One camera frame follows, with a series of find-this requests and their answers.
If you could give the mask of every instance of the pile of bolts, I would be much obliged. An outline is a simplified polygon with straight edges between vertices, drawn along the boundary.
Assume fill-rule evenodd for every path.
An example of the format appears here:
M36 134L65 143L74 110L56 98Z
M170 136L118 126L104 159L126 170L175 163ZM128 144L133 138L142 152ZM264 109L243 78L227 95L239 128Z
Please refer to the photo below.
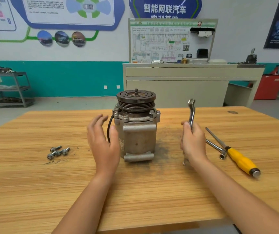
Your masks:
M59 149L61 149L61 145L57 147L52 147L50 149L51 153L47 155L47 159L52 160L55 156L59 157L60 155L66 156L70 150L69 147L61 151L59 151Z

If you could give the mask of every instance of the gray metal cart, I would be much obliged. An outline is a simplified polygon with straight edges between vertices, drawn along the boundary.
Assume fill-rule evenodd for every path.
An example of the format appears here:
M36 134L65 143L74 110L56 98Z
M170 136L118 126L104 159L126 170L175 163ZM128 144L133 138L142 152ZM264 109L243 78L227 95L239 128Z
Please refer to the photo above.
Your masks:
M34 103L34 98L25 98L22 94L23 91L31 89L30 82L26 72L12 72L12 73L0 73L0 76L13 77L16 83L15 89L0 89L1 99L0 99L0 107L1 106L30 106ZM17 80L17 77L25 76L28 82L27 86L20 86ZM6 102L3 92L19 92L21 102Z

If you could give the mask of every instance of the forearm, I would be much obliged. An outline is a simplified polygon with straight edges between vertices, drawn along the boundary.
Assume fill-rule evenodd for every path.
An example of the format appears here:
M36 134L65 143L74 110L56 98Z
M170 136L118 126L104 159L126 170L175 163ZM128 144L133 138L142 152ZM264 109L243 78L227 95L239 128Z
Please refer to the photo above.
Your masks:
M94 234L110 185L110 179L95 175L52 234Z
M279 233L279 213L247 191L209 160L195 169L243 234Z

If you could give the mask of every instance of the teal wall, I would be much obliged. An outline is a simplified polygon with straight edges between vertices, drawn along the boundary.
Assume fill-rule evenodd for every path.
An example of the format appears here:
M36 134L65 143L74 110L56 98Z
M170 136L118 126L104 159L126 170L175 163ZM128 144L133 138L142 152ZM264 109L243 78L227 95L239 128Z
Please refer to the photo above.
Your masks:
M0 61L0 66L25 71L35 97L114 96L123 90L119 61ZM2 77L12 85L11 77Z

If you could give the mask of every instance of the yellow screwdriver handle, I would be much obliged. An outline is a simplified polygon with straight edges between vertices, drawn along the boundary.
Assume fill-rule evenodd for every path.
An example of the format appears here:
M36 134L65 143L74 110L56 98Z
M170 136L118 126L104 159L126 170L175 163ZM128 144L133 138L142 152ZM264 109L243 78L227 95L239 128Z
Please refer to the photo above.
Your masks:
M237 164L237 166L244 172L250 174L251 169L257 169L257 166L247 157L243 156L240 152L233 148L227 149L227 154Z

